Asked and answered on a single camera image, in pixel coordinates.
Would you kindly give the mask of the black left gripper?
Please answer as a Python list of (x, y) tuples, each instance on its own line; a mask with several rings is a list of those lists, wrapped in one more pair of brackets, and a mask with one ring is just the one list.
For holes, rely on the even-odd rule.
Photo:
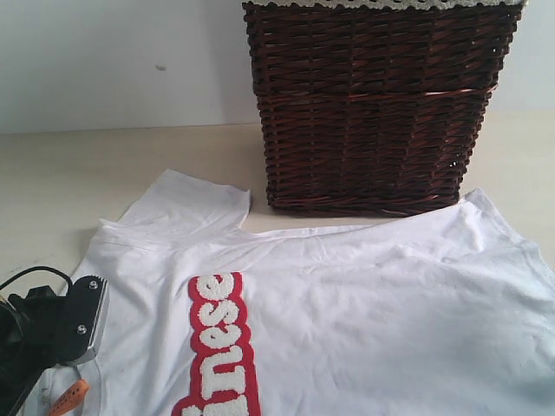
[(15, 415), (50, 357), (64, 299), (49, 286), (1, 302), (1, 414)]

